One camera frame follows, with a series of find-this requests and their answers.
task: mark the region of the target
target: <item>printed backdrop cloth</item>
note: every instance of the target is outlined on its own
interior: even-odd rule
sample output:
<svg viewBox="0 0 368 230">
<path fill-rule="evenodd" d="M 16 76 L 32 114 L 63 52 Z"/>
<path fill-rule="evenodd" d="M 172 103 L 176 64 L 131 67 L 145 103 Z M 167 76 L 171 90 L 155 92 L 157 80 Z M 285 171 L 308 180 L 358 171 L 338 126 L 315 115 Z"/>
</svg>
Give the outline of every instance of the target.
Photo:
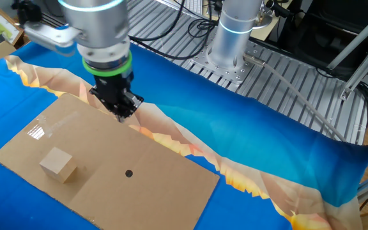
<svg viewBox="0 0 368 230">
<path fill-rule="evenodd" d="M 357 186 L 368 146 L 331 140 L 132 45 L 125 123 L 221 176 L 196 229 L 361 229 Z M 63 93 L 106 110 L 81 56 L 30 43 L 0 60 L 0 149 Z M 96 229 L 0 165 L 0 229 Z"/>
</svg>

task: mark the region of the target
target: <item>metal cylinder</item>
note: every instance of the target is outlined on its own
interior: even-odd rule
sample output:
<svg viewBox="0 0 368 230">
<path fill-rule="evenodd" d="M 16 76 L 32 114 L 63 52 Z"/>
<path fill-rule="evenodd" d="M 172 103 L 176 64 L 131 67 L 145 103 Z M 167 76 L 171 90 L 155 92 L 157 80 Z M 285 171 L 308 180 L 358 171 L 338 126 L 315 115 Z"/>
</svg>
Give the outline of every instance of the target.
<svg viewBox="0 0 368 230">
<path fill-rule="evenodd" d="M 208 49 L 212 63 L 225 69 L 243 64 L 242 55 L 262 6 L 262 0 L 225 1 L 217 34 Z"/>
<path fill-rule="evenodd" d="M 80 29 L 75 41 L 89 48 L 122 42 L 128 33 L 126 0 L 59 0 L 67 23 Z"/>
</svg>

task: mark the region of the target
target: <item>metal mounting plate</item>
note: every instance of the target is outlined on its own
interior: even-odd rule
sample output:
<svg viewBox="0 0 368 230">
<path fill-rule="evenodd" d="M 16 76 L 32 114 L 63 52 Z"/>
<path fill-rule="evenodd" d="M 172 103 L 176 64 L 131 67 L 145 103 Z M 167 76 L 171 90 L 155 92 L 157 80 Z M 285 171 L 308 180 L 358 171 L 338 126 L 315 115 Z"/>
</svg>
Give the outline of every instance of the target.
<svg viewBox="0 0 368 230">
<path fill-rule="evenodd" d="M 231 70 L 223 68 L 219 65 L 216 65 L 210 61 L 207 57 L 207 50 L 210 44 L 208 44 L 201 53 L 195 58 L 191 59 L 191 62 L 197 66 L 208 69 L 210 72 L 217 74 L 218 76 L 226 79 L 234 84 L 241 84 L 248 76 L 251 69 L 254 65 L 242 61 L 236 68 Z M 257 53 L 257 50 L 254 49 L 254 45 L 252 43 L 247 44 L 247 49 L 245 51 L 247 54 Z"/>
</svg>

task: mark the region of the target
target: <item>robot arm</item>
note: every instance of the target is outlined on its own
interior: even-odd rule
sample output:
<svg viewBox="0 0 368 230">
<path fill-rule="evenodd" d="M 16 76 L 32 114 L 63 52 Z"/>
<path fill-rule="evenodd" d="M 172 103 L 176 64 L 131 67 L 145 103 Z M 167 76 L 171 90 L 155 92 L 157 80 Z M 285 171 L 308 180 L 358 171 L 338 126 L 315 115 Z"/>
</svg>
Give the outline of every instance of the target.
<svg viewBox="0 0 368 230">
<path fill-rule="evenodd" d="M 128 38 L 127 0 L 59 0 L 68 27 L 55 29 L 40 21 L 40 8 L 30 0 L 16 0 L 21 26 L 28 37 L 64 56 L 75 48 L 85 69 L 95 77 L 95 95 L 114 115 L 130 117 L 143 98 L 130 90 L 134 78 Z"/>
</svg>

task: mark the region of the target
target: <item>gray cable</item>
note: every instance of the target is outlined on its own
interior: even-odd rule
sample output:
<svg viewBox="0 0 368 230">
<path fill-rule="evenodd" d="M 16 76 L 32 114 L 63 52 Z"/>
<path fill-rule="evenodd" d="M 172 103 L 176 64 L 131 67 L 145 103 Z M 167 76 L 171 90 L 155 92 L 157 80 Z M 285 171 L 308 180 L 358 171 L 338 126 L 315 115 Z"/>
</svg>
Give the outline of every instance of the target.
<svg viewBox="0 0 368 230">
<path fill-rule="evenodd" d="M 343 142 L 346 142 L 346 139 L 342 136 L 342 134 L 339 133 L 339 131 L 336 130 L 336 128 L 330 124 L 330 122 L 328 122 L 326 120 L 325 117 L 322 116 L 322 114 L 320 114 L 320 112 L 318 110 L 316 110 L 313 105 L 308 102 L 306 100 L 306 98 L 300 94 L 300 92 L 292 86 L 292 84 L 286 80 L 278 71 L 276 71 L 274 68 L 272 68 L 270 65 L 263 63 L 263 66 L 267 69 L 269 69 L 275 76 L 277 76 L 283 83 L 285 83 L 289 89 L 291 89 L 304 103 L 305 105 Z"/>
</svg>

